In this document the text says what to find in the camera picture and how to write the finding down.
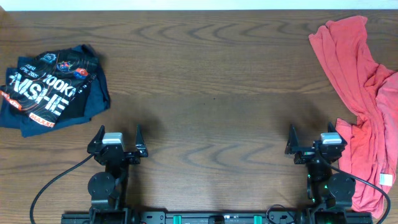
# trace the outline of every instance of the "green tape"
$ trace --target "green tape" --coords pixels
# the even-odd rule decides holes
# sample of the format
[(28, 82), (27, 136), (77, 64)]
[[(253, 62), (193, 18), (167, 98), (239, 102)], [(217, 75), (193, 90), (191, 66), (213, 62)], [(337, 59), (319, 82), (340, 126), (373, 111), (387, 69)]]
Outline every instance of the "green tape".
[(181, 215), (174, 215), (173, 216), (173, 224), (181, 224), (182, 218)]
[(262, 216), (255, 215), (254, 216), (254, 224), (262, 224)]

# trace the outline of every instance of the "white tag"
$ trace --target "white tag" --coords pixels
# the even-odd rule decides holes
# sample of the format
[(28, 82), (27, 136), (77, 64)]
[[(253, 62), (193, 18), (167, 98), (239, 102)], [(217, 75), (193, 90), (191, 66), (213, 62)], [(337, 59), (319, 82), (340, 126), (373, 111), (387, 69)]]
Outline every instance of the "white tag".
[(392, 186), (392, 175), (380, 174), (380, 185)]

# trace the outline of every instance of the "wooden table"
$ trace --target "wooden table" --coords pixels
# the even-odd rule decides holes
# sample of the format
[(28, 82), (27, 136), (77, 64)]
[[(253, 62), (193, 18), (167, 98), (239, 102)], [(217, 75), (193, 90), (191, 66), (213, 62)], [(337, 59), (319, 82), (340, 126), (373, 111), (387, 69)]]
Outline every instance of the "wooden table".
[[(304, 166), (284, 155), (289, 124), (311, 143), (336, 118), (354, 122), (308, 41), (328, 20), (368, 16), (376, 61), (398, 69), (396, 11), (2, 12), (0, 71), (20, 55), (91, 44), (111, 109), (90, 123), (22, 138), (0, 128), (0, 223), (29, 223), (36, 193), (86, 156), (104, 124), (149, 158), (133, 167), (129, 205), (175, 210), (266, 210), (307, 202)], [(39, 199), (37, 223), (87, 211), (94, 160)], [(389, 193), (398, 222), (398, 188)]]

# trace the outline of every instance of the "red fabric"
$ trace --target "red fabric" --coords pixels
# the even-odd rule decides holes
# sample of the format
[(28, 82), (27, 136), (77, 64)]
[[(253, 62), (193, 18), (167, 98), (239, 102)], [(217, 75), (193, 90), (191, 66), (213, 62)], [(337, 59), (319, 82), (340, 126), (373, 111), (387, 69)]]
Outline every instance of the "red fabric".
[[(398, 73), (373, 60), (366, 45), (366, 21), (363, 16), (328, 21), (309, 39), (329, 81), (357, 116), (356, 125), (341, 119), (336, 122), (336, 130), (348, 142), (340, 169), (388, 192), (391, 187), (380, 185), (379, 179), (380, 173), (396, 179)], [(356, 182), (353, 210), (379, 218), (383, 202), (377, 190)]]

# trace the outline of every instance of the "red and white label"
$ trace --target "red and white label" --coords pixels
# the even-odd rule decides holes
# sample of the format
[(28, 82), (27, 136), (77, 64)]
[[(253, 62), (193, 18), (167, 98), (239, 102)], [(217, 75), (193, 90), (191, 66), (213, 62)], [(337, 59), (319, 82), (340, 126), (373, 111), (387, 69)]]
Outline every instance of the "red and white label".
[(47, 120), (45, 120), (45, 119), (43, 119), (43, 118), (41, 118), (41, 117), (39, 117), (39, 116), (37, 116), (36, 114), (33, 114), (33, 113), (30, 113), (29, 117), (32, 120), (34, 120), (34, 121), (38, 122), (39, 124), (44, 125), (46, 127), (52, 128), (55, 125), (55, 123), (47, 121)]
[(8, 102), (10, 102), (10, 104), (11, 104), (12, 106), (15, 106), (15, 107), (16, 107), (17, 109), (19, 109), (19, 110), (22, 109), (22, 106), (21, 106), (16, 100), (10, 99), (10, 95), (8, 95), (7, 93), (5, 93), (5, 92), (3, 92), (3, 91), (1, 91), (1, 90), (0, 90), (0, 93), (2, 94), (2, 96), (4, 96), (4, 98), (5, 98)]

